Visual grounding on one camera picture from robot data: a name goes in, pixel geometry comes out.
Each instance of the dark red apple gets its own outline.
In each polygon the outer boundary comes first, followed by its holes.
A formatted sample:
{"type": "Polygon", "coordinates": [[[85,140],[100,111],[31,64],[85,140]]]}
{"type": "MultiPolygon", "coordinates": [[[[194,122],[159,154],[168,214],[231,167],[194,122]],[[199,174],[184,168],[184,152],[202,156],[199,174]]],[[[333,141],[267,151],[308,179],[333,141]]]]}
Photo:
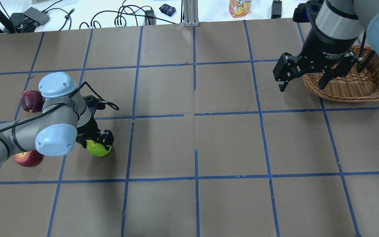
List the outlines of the dark red apple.
{"type": "Polygon", "coordinates": [[[43,160],[43,155],[37,150],[18,153],[14,155],[14,161],[24,167],[34,167],[43,160]]]}
{"type": "Polygon", "coordinates": [[[38,91],[25,90],[21,93],[20,104],[24,111],[36,113],[41,112],[44,98],[38,91]]]}

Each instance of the white background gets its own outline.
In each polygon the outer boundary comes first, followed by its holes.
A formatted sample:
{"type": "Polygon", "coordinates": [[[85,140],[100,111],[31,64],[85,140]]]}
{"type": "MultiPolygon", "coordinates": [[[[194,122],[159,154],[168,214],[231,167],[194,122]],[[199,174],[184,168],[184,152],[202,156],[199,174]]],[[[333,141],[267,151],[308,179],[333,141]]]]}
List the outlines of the white background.
{"type": "MultiPolygon", "coordinates": [[[[11,15],[16,12],[25,12],[29,7],[34,7],[40,11],[46,9],[57,0],[1,0],[5,9],[11,15]]],[[[233,21],[233,20],[250,20],[250,19],[268,19],[271,17],[271,4],[272,0],[251,0],[252,8],[248,15],[241,18],[233,18],[229,14],[229,0],[198,0],[199,21],[233,21]]],[[[282,18],[292,18],[293,10],[299,3],[305,3],[307,0],[282,0],[283,10],[282,18]]],[[[75,11],[72,13],[72,29],[78,29],[81,22],[85,21],[90,24],[90,20],[97,12],[103,10],[117,11],[122,6],[123,0],[63,0],[60,3],[52,6],[51,8],[62,8],[69,12],[72,8],[75,11]]],[[[155,11],[155,16],[158,18],[166,19],[172,22],[179,23],[181,13],[181,0],[127,0],[124,5],[137,5],[152,6],[155,11]],[[164,3],[169,4],[176,8],[176,13],[169,17],[160,12],[159,7],[164,3]]],[[[60,10],[53,10],[48,13],[51,20],[44,26],[40,26],[36,31],[54,31],[59,30],[65,22],[65,12],[60,10]]],[[[100,22],[103,28],[114,27],[113,19],[116,13],[101,13],[95,20],[100,22]]],[[[127,26],[135,26],[135,18],[133,16],[125,16],[127,19],[127,26]]],[[[137,17],[139,25],[143,24],[143,17],[137,17]]],[[[169,24],[167,22],[156,20],[156,24],[169,24]]]]}

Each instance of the snack bag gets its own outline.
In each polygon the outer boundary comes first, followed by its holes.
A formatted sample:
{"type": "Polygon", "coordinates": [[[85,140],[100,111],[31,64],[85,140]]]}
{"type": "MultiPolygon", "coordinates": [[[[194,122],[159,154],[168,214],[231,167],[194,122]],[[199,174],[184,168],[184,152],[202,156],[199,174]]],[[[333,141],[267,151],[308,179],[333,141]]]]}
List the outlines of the snack bag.
{"type": "Polygon", "coordinates": [[[252,0],[230,0],[229,13],[233,17],[241,17],[247,15],[251,9],[252,0]]]}

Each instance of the brown basket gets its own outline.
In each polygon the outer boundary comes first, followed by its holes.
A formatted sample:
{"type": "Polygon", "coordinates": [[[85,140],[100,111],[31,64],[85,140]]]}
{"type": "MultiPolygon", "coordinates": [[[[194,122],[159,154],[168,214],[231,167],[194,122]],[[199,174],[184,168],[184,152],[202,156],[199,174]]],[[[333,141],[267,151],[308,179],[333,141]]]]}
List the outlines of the brown basket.
{"type": "MultiPolygon", "coordinates": [[[[354,45],[352,50],[359,54],[361,46],[354,45]]],[[[363,62],[371,52],[370,47],[364,47],[363,62]]],[[[328,83],[324,90],[318,88],[319,74],[305,74],[304,84],[307,89],[318,97],[337,102],[365,102],[379,100],[379,57],[375,54],[366,68],[357,73],[357,64],[353,66],[345,78],[336,78],[328,83]]]]}

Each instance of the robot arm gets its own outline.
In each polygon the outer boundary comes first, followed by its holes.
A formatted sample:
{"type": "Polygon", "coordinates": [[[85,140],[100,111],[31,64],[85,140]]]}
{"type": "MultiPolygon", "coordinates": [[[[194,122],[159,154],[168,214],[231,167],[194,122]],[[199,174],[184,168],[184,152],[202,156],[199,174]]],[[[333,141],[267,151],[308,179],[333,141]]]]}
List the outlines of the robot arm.
{"type": "Polygon", "coordinates": [[[379,56],[379,1],[311,0],[305,7],[312,28],[301,53],[283,53],[273,70],[281,92],[289,81],[307,73],[325,72],[318,83],[321,90],[331,80],[345,77],[357,60],[350,48],[364,29],[379,56]]]}
{"type": "Polygon", "coordinates": [[[108,102],[93,96],[83,98],[64,72],[45,76],[39,90],[46,98],[41,116],[0,124],[0,165],[12,155],[29,150],[63,156],[73,150],[75,141],[84,148],[86,140],[96,141],[106,150],[112,146],[112,133],[100,131],[93,117],[95,110],[103,109],[108,102]]]}

